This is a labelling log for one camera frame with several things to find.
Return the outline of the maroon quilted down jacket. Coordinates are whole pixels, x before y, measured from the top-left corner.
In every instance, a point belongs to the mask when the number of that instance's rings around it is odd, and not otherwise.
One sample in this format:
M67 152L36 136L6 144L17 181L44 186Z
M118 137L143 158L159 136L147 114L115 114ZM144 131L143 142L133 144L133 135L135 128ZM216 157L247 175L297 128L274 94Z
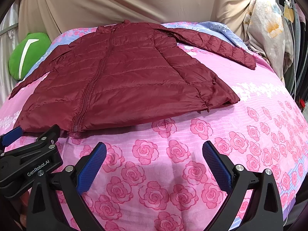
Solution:
M38 81L16 126L44 132L53 125L80 133L158 121L239 101L212 70L178 43L194 46L249 69L254 57L206 33L124 21L99 26L56 47L12 91Z

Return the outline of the green plush pillow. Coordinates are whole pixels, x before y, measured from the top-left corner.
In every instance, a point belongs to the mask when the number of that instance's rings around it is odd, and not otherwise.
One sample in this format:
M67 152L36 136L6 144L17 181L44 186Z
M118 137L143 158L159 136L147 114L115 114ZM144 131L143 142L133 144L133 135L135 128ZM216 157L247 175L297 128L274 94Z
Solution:
M50 38L43 32L27 34L9 57L10 75L15 80L23 80L34 64L46 53L50 45Z

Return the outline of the silver white curtain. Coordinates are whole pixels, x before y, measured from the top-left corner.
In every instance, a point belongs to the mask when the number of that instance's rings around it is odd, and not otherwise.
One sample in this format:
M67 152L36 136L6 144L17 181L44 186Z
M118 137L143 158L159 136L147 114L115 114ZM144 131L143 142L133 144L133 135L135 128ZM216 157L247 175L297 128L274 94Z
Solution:
M17 83L9 73L8 61L13 50L19 43L18 20L20 0L15 0L1 21L0 37L0 104L3 105Z

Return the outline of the beige curtain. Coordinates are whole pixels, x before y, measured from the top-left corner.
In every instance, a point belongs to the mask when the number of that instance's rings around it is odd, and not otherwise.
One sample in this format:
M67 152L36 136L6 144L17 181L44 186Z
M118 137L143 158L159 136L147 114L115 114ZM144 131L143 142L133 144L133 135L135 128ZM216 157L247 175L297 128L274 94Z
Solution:
M74 28L131 22L217 21L243 37L250 0L21 0L18 33L51 40Z

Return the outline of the floral cream blanket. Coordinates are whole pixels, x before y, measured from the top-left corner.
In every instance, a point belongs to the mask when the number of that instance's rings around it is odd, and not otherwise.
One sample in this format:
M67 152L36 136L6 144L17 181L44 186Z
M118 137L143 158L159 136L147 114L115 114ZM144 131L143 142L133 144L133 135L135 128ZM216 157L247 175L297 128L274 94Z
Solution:
M251 0L243 20L244 42L279 79L293 63L293 38L276 0Z

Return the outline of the yellow hanging tag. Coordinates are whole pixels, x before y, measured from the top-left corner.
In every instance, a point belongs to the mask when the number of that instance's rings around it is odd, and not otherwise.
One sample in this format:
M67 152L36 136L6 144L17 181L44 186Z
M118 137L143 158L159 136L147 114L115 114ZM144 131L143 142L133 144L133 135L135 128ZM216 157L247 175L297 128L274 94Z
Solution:
M294 12L288 0L285 0L284 17L288 19L291 23L294 22L294 19L295 19Z

